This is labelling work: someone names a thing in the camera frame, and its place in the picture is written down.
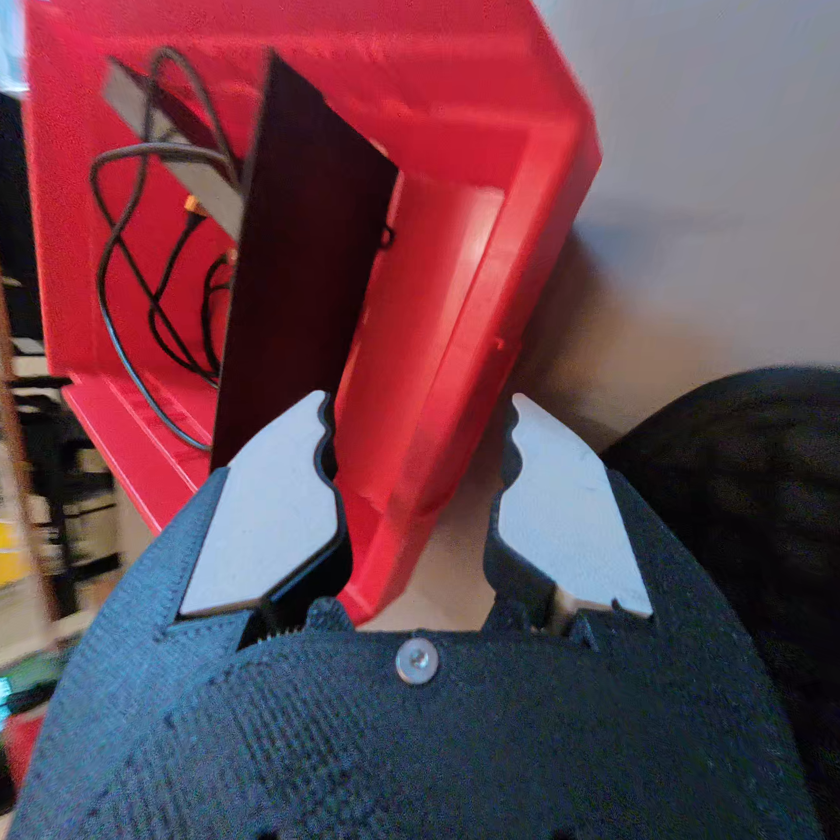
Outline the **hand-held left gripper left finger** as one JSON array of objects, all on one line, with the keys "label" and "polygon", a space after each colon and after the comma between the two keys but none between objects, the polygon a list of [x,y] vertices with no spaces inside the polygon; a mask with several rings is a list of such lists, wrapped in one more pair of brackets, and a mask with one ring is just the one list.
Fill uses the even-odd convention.
[{"label": "hand-held left gripper left finger", "polygon": [[353,555],[333,449],[331,395],[313,391],[228,463],[179,616],[267,605],[279,621],[339,594]]}]

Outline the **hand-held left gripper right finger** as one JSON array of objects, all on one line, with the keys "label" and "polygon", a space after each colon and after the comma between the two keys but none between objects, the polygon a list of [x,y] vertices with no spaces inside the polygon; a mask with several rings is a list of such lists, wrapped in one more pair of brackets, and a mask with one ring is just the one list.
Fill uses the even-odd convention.
[{"label": "hand-held left gripper right finger", "polygon": [[522,393],[511,398],[501,480],[485,547],[486,579],[500,599],[520,604],[530,621],[654,614],[603,462]]}]

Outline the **grey multi-port usb hub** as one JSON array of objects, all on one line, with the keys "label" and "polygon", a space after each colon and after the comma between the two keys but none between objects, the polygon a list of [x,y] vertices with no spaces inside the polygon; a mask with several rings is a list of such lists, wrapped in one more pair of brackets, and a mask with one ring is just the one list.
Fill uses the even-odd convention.
[{"label": "grey multi-port usb hub", "polygon": [[[101,89],[104,100],[121,120],[140,137],[145,109],[145,78],[120,61],[109,58]],[[154,107],[150,136],[164,142],[187,145],[190,119],[184,109],[174,104]],[[221,165],[203,161],[164,161],[163,166],[181,186],[208,211],[210,217],[234,242],[240,239],[244,199],[238,187],[231,185],[221,172]]]}]

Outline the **red plastic bin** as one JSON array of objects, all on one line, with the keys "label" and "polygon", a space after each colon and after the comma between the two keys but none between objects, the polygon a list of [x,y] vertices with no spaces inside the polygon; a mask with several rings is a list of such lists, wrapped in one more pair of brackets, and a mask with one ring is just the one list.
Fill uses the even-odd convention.
[{"label": "red plastic bin", "polygon": [[[601,163],[531,2],[25,2],[50,370],[155,531],[204,482],[238,242],[164,161],[246,165],[274,51],[398,175],[334,396],[356,624],[403,593]],[[102,96],[145,78],[140,137]],[[154,107],[190,119],[151,137]]]}]

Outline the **black textured rounded object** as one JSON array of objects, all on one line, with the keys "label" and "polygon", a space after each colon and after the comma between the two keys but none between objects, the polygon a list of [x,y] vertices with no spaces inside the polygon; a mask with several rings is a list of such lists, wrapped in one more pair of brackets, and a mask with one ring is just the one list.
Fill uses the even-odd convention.
[{"label": "black textured rounded object", "polygon": [[709,382],[602,458],[739,614],[780,691],[815,800],[838,818],[838,367]]}]

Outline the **black divider panel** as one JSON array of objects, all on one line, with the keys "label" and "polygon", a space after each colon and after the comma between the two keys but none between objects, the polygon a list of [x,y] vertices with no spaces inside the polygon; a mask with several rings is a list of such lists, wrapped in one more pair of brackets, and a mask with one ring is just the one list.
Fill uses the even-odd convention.
[{"label": "black divider panel", "polygon": [[397,175],[318,89],[269,52],[210,470],[310,392],[336,395]]}]

